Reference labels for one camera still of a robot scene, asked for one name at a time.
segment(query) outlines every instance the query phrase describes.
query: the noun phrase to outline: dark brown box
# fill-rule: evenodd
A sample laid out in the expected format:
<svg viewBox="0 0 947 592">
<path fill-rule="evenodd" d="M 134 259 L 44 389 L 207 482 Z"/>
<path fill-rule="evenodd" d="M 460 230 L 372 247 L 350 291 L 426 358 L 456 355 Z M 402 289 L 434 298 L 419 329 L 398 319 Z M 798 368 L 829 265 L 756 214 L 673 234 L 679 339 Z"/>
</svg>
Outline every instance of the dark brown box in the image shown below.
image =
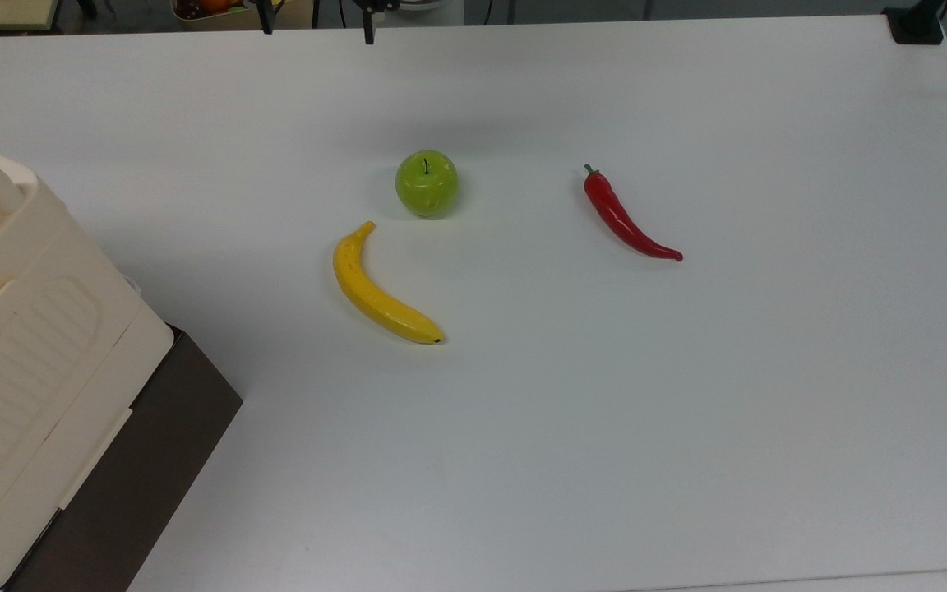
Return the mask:
<svg viewBox="0 0 947 592">
<path fill-rule="evenodd" d="M 141 569 L 242 403 L 192 338 L 173 332 L 134 413 L 8 592 L 125 592 Z"/>
</svg>

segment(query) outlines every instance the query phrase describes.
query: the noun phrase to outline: table leg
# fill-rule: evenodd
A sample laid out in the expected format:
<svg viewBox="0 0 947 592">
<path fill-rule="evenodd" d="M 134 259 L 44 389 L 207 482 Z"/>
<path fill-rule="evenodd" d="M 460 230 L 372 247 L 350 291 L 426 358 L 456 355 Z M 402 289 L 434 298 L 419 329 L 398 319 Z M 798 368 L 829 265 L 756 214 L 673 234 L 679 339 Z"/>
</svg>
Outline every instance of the table leg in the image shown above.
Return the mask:
<svg viewBox="0 0 947 592">
<path fill-rule="evenodd" d="M 94 0 L 76 0 L 76 2 L 79 3 L 79 8 L 82 8 L 82 14 L 86 15 L 86 18 L 97 18 L 97 5 L 94 4 Z"/>
</svg>

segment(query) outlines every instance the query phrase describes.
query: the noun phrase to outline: bowl of fruit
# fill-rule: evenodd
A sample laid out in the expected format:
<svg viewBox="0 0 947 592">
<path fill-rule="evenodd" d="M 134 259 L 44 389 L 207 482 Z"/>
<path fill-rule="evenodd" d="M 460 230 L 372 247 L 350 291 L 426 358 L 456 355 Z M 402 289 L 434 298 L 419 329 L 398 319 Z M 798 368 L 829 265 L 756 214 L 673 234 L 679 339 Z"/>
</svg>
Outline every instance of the bowl of fruit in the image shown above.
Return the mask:
<svg viewBox="0 0 947 592">
<path fill-rule="evenodd" d="M 188 30 L 256 30 L 258 11 L 244 0 L 172 0 L 173 15 Z M 273 0 L 279 5 L 281 0 Z M 275 18 L 276 29 L 312 27 L 312 0 L 286 0 Z"/>
</svg>

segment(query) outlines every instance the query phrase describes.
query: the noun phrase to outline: black bracket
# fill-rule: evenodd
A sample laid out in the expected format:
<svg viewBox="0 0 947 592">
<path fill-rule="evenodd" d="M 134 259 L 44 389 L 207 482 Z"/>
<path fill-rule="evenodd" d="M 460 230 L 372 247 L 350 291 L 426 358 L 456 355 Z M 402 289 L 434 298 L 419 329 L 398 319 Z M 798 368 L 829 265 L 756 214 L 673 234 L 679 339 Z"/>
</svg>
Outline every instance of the black bracket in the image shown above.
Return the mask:
<svg viewBox="0 0 947 592">
<path fill-rule="evenodd" d="M 353 0 L 360 8 L 360 14 L 364 19 L 364 43 L 372 45 L 375 43 L 375 21 L 372 17 L 376 12 L 395 11 L 401 7 L 401 0 Z"/>
<path fill-rule="evenodd" d="M 258 20 L 262 23 L 262 33 L 272 35 L 275 27 L 275 15 L 283 8 L 283 3 L 287 0 L 279 0 L 279 4 L 273 8 L 273 0 L 255 0 L 255 7 L 258 7 Z"/>
<path fill-rule="evenodd" d="M 883 8 L 894 41 L 901 45 L 940 45 L 945 35 L 940 31 L 937 11 L 944 2 L 920 0 L 911 8 Z"/>
</svg>

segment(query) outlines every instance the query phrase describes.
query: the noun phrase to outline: plastic container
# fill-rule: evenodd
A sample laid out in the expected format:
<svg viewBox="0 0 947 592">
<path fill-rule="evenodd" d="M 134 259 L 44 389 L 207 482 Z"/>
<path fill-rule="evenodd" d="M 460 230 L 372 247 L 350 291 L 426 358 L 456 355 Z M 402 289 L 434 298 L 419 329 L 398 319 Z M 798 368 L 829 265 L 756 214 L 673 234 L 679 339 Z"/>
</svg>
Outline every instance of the plastic container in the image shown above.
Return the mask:
<svg viewBox="0 0 947 592">
<path fill-rule="evenodd" d="M 0 585 L 172 341 L 57 196 L 0 156 Z"/>
</svg>

